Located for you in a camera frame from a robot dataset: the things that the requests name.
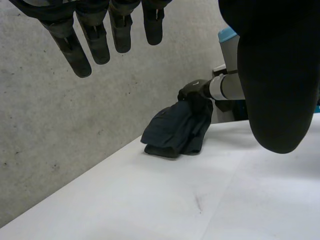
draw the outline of black robotic finger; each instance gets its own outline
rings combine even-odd
[[[92,57],[100,65],[106,64],[110,60],[107,32],[103,24],[108,7],[109,0],[85,0],[76,4],[76,16]]]
[[[73,28],[73,17],[55,22],[41,21],[41,23],[50,32],[74,73],[80,78],[88,77],[92,70]]]
[[[131,48],[130,14],[140,4],[141,0],[111,0],[109,16],[115,49],[118,53],[127,53]]]
[[[172,0],[142,0],[144,30],[148,43],[158,45],[162,41],[164,8]]]

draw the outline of dark towel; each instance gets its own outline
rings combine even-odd
[[[199,153],[212,112],[212,102],[204,98],[181,100],[161,110],[144,130],[144,151],[166,158]]]

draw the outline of gray wall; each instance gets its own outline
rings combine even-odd
[[[75,76],[49,33],[0,0],[0,227],[137,138],[186,83],[223,63],[217,0],[174,0],[164,38],[147,43],[142,8],[132,14],[132,48],[96,65],[75,30],[92,75]]]

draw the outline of folded fabric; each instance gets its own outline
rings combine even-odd
[[[142,134],[144,151],[166,158],[199,153],[212,112],[212,102],[204,98],[181,100],[161,110]]]

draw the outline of robotic arm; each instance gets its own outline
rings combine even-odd
[[[319,96],[320,1],[220,0],[219,6],[239,36],[221,44],[228,75],[189,83],[180,98],[194,91],[216,100],[245,98],[257,141],[275,153],[292,152]]]

